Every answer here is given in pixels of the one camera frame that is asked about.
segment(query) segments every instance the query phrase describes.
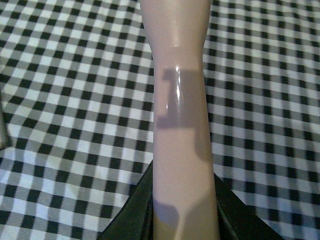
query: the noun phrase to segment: glossy plastic surface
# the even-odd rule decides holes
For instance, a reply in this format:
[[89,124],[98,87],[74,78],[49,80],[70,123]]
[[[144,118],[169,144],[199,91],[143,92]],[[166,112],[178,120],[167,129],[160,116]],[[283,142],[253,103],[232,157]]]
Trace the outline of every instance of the glossy plastic surface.
[[153,238],[218,240],[203,46],[209,0],[141,0],[154,62]]

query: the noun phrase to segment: black leather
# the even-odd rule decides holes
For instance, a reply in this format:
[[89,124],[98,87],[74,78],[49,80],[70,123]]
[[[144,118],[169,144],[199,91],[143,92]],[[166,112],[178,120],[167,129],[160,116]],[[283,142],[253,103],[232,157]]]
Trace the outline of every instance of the black leather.
[[[153,164],[97,240],[152,240]],[[214,175],[221,240],[283,240]]]

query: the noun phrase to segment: gingham tablecloth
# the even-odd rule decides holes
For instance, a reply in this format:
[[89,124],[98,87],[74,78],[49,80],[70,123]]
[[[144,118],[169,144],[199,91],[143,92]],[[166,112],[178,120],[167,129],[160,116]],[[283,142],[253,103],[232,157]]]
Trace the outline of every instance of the gingham tablecloth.
[[[286,240],[320,239],[320,2],[214,0],[214,171]],[[153,158],[133,0],[1,0],[1,240],[94,240]]]

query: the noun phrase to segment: black and white checkered fabric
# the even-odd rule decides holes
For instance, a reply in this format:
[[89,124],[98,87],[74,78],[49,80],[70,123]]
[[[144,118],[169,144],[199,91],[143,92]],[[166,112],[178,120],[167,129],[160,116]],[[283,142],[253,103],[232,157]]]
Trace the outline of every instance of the black and white checkered fabric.
[[[213,0],[215,173],[286,240],[320,239],[320,2]],[[0,240],[94,240],[153,158],[133,0],[2,0]]]

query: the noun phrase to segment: gray object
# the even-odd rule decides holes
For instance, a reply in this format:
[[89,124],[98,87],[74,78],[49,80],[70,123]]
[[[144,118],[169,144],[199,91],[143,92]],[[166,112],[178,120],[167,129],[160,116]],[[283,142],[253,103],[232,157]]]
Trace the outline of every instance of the gray object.
[[5,149],[9,146],[10,139],[4,119],[4,113],[2,111],[2,105],[0,104],[0,150]]

